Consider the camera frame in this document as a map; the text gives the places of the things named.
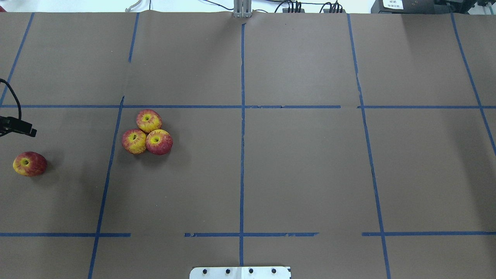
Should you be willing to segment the dark red lone apple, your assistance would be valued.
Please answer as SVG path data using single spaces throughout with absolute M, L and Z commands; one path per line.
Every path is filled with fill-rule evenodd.
M 13 162 L 14 171 L 22 176 L 35 177 L 47 169 L 47 160 L 36 152 L 23 152 Z

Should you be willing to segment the red yellow apple right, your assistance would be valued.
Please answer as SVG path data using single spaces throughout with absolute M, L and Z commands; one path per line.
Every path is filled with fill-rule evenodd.
M 131 154 L 142 154 L 146 151 L 146 138 L 141 129 L 128 129 L 122 135 L 122 146 Z

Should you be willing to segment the red yellow apple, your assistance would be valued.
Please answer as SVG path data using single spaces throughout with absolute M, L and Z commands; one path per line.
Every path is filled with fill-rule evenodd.
M 122 135 L 122 146 L 131 154 L 142 154 L 146 151 L 146 138 L 141 129 L 128 129 Z
M 138 113 L 135 122 L 138 128 L 146 134 L 162 128 L 161 116 L 156 111 L 151 109 L 141 110 Z
M 145 141 L 145 147 L 155 155 L 165 155 L 170 153 L 173 145 L 172 136 L 164 129 L 155 129 L 150 132 Z

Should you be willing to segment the red yellow apple front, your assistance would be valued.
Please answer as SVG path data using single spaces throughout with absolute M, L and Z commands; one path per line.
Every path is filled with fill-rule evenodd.
M 162 128 L 161 116 L 156 111 L 151 109 L 141 110 L 138 113 L 135 122 L 138 128 L 146 134 Z

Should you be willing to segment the red yellow apple left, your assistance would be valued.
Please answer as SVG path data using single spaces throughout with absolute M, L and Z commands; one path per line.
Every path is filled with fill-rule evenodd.
M 164 129 L 155 129 L 150 132 L 145 141 L 145 147 L 155 155 L 165 155 L 170 153 L 173 145 L 172 136 Z

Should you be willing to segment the black control box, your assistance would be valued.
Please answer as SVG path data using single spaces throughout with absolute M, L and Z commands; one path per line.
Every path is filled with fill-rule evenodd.
M 376 0 L 371 14 L 468 14 L 477 0 Z

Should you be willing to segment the grey aluminium frame post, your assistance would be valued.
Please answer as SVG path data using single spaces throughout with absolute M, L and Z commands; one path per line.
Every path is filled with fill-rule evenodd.
M 234 0 L 233 16 L 234 18 L 250 18 L 253 15 L 252 0 Z

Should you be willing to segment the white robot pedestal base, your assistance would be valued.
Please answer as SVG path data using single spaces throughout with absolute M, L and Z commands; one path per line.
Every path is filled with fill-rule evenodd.
M 290 267 L 196 267 L 189 274 L 190 279 L 291 279 Z

